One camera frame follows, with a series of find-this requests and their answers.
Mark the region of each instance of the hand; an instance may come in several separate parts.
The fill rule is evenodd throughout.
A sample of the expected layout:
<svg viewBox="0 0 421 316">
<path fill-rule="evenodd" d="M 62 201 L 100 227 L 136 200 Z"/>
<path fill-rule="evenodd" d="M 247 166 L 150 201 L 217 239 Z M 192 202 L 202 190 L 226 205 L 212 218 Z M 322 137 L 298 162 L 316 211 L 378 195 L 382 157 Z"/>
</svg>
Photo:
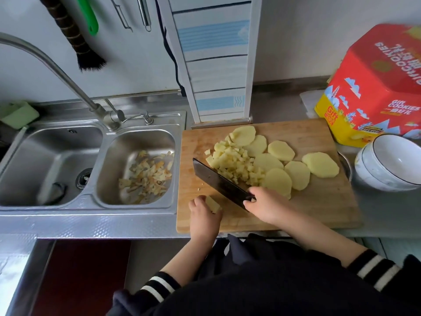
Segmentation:
<svg viewBox="0 0 421 316">
<path fill-rule="evenodd" d="M 205 203 L 206 196 L 197 196 L 189 202 L 190 207 L 190 238 L 193 241 L 205 242 L 213 245 L 219 233 L 222 210 L 212 213 Z"/>
<path fill-rule="evenodd" d="M 245 208 L 263 222 L 280 228 L 283 214 L 293 209 L 288 199 L 265 187 L 250 187 L 248 191 L 254 194 L 256 201 L 243 201 Z"/>
</svg>

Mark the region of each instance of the knife blade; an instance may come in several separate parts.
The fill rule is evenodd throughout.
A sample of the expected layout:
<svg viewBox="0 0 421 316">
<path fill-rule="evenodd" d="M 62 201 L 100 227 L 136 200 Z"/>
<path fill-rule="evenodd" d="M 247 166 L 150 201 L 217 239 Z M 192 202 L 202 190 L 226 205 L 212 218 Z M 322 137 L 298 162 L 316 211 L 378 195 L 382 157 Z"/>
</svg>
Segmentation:
<svg viewBox="0 0 421 316">
<path fill-rule="evenodd" d="M 255 199 L 254 195 L 235 185 L 229 179 L 215 172 L 198 159 L 193 158 L 194 174 L 206 184 L 213 187 L 223 196 L 245 209 L 243 201 Z"/>
</svg>

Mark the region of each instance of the stacked bowl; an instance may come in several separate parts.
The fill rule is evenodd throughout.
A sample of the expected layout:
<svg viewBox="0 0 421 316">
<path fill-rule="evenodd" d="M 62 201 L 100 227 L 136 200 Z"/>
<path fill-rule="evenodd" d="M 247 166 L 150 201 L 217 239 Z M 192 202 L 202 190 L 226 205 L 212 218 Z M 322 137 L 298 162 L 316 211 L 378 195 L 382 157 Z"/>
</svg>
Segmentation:
<svg viewBox="0 0 421 316">
<path fill-rule="evenodd" d="M 421 187 L 421 147 L 401 136 L 378 136 L 355 158 L 357 180 L 386 192 Z"/>
</svg>

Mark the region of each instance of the stainless steel sink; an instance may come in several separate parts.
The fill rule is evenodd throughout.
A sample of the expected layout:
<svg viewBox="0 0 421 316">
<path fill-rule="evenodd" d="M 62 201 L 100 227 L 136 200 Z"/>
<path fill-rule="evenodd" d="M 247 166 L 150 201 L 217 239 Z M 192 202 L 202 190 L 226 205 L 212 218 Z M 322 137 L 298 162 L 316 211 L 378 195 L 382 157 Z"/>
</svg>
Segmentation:
<svg viewBox="0 0 421 316">
<path fill-rule="evenodd" d="M 118 179 L 128 179 L 133 175 L 129 170 L 140 151 L 144 150 L 153 158 L 160 154 L 173 153 L 176 145 L 173 136 L 164 130 L 130 131 L 111 143 L 99 174 L 96 190 L 99 199 L 109 205 L 129 205 L 137 191 L 127 193 L 119 190 Z M 166 156 L 167 163 L 172 156 Z M 171 186 L 171 180 L 166 181 L 166 187 Z"/>
<path fill-rule="evenodd" d="M 28 133 L 0 177 L 0 205 L 42 206 L 72 201 L 81 192 L 77 177 L 95 165 L 102 137 L 95 126 Z M 65 191 L 55 183 L 65 186 Z"/>
<path fill-rule="evenodd" d="M 97 120 L 38 121 L 18 134 L 0 163 L 1 215 L 165 214 L 177 209 L 181 134 L 186 112 L 150 113 L 116 132 Z M 166 193 L 130 204 L 118 188 L 139 151 L 173 154 Z M 65 193 L 58 186 L 66 186 Z"/>
</svg>

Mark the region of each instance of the blue striped panel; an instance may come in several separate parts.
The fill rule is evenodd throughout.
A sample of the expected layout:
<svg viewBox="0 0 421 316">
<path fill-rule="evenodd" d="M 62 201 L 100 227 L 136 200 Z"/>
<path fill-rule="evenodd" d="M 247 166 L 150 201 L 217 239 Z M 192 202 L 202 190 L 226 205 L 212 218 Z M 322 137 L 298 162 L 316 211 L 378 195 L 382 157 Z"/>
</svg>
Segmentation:
<svg viewBox="0 0 421 316">
<path fill-rule="evenodd" d="M 214 99 L 196 100 L 197 111 L 230 109 L 244 106 L 245 96 L 225 96 Z"/>
<path fill-rule="evenodd" d="M 248 44 L 250 20 L 194 26 L 178 30 L 183 52 Z"/>
</svg>

